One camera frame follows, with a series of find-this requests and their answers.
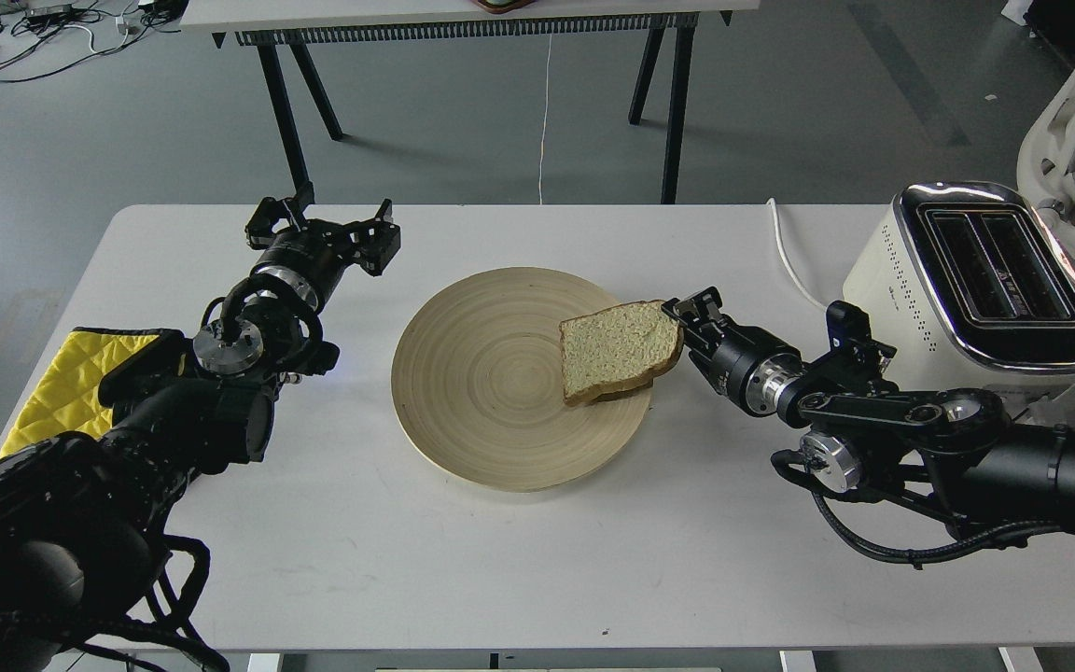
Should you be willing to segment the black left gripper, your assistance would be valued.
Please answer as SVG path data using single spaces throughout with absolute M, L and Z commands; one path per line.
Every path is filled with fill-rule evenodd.
M 263 252 L 253 273 L 277 277 L 309 306 L 324 308 L 350 264 L 383 275 L 401 248 L 401 230 L 391 199 L 383 200 L 374 217 L 352 224 L 307 220 L 304 210 L 312 204 L 312 195 L 264 197 L 244 226 L 244 238 L 253 251 Z

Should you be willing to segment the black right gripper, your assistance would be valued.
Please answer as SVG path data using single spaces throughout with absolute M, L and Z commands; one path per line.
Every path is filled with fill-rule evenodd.
M 774 415 L 782 392 L 803 375 L 801 353 L 763 328 L 728 323 L 721 308 L 716 287 L 662 303 L 663 314 L 684 331 L 684 353 L 712 390 L 747 415 Z

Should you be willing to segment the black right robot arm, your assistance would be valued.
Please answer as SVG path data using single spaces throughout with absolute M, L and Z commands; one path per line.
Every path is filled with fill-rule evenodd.
M 825 310 L 831 348 L 812 362 L 721 305 L 708 287 L 662 311 L 714 391 L 747 415 L 803 430 L 797 448 L 772 454 L 772 467 L 811 495 L 854 552 L 922 568 L 1075 533 L 1075 428 L 1016 424 L 984 388 L 901 391 L 884 375 L 895 349 L 872 337 L 869 315 L 852 303 Z M 938 521 L 951 543 L 872 543 L 837 518 L 835 501 L 890 502 Z

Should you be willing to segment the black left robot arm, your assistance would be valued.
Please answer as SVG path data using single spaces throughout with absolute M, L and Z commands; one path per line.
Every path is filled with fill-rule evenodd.
M 197 335 L 159 331 L 108 372 L 102 437 L 61 431 L 0 459 L 0 671 L 42 671 L 63 650 L 154 669 L 94 637 L 230 667 L 191 621 L 207 546 L 167 533 L 168 516 L 197 477 L 264 458 L 282 387 L 340 357 L 319 317 L 342 274 L 379 276 L 401 246 L 391 200 L 350 224 L 309 218 L 313 200 L 312 186 L 261 200 L 244 229 L 260 259 Z

